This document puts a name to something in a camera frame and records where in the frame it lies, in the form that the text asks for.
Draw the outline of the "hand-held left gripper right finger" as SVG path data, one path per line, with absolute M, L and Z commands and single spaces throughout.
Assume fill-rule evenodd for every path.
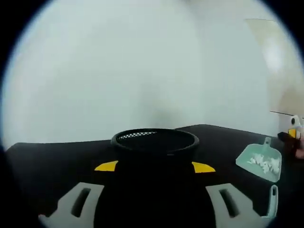
M 267 190 L 267 211 L 260 215 L 253 199 L 245 190 L 226 177 L 222 178 L 211 166 L 191 163 L 195 177 L 192 194 L 192 224 L 200 228 L 266 228 L 270 224 L 270 189 Z

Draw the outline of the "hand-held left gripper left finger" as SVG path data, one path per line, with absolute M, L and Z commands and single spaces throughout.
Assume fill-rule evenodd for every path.
M 38 219 L 45 228 L 93 228 L 99 215 L 116 215 L 117 199 L 106 196 L 105 185 L 81 181 L 58 200 L 51 215 Z

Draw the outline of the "person's right hand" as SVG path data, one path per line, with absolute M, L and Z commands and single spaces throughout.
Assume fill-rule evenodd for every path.
M 298 159 L 302 159 L 302 160 L 304 159 L 304 140 L 303 139 L 301 139 L 299 141 L 299 146 L 295 151 L 295 157 Z

